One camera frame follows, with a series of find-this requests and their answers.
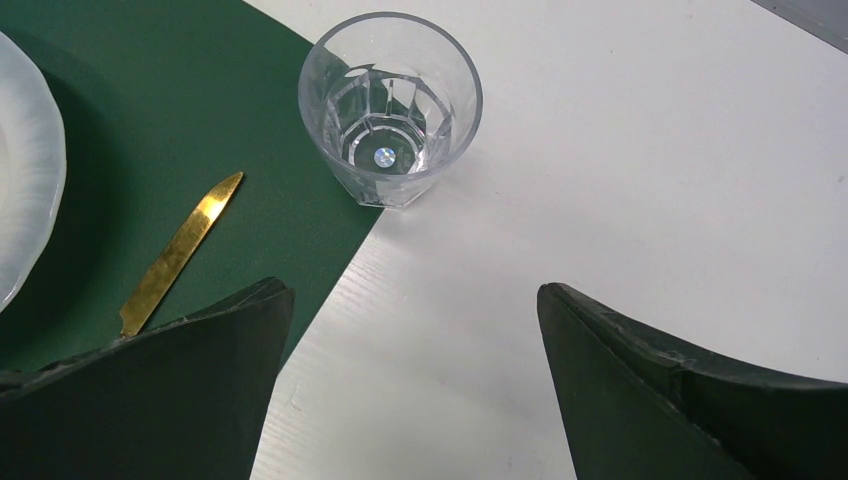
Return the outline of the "clear plastic cup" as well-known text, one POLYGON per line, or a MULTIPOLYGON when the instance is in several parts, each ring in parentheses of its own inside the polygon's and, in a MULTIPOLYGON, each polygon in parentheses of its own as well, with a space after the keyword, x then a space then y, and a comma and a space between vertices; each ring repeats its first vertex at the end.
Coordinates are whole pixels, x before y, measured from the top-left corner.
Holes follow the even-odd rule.
POLYGON ((301 68, 302 121, 360 205, 401 209, 464 154, 481 123, 476 66, 446 30, 373 12, 327 31, 301 68))

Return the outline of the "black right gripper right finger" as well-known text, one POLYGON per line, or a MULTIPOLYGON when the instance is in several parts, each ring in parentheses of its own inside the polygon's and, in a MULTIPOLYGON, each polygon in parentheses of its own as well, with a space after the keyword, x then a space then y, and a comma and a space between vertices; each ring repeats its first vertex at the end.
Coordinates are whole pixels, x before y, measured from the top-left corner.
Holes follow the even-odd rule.
POLYGON ((746 363, 563 283, 537 315, 580 479, 843 479, 847 387, 746 363))

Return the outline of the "gold knife black handle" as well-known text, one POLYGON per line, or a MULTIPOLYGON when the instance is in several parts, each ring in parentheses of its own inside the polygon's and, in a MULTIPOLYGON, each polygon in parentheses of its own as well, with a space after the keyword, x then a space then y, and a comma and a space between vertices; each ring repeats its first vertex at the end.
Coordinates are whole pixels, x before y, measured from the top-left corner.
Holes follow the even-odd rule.
POLYGON ((134 337, 143 330, 224 211, 243 178, 244 173, 239 171, 216 184, 179 226, 119 310, 122 321, 120 338, 134 337))

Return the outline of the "white plate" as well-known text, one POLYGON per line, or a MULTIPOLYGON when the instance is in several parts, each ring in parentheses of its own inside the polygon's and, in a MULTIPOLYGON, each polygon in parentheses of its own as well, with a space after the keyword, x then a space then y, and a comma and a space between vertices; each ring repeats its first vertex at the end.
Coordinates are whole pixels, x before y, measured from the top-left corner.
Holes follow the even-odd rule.
POLYGON ((63 119, 33 60, 1 35, 1 308, 46 248, 67 173, 63 119))

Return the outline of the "green placemat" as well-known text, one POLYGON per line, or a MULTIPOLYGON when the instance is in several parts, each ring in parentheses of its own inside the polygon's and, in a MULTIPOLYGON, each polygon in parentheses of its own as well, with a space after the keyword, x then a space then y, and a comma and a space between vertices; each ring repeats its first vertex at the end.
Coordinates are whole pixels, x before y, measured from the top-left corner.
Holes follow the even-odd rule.
POLYGON ((310 43, 242 1, 5 1, 1 29, 60 109, 67 175, 51 239, 1 315, 1 366, 101 347, 146 270, 217 183, 243 180, 149 320, 265 277, 295 293, 293 350, 379 217, 301 121, 310 43))

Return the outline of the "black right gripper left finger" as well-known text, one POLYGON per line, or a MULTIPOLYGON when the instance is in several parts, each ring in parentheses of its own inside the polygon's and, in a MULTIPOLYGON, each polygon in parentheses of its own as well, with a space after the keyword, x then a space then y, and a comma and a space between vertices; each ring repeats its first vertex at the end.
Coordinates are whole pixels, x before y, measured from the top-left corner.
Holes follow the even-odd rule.
POLYGON ((5 479, 247 479, 294 291, 269 277, 128 339, 1 375, 5 479))

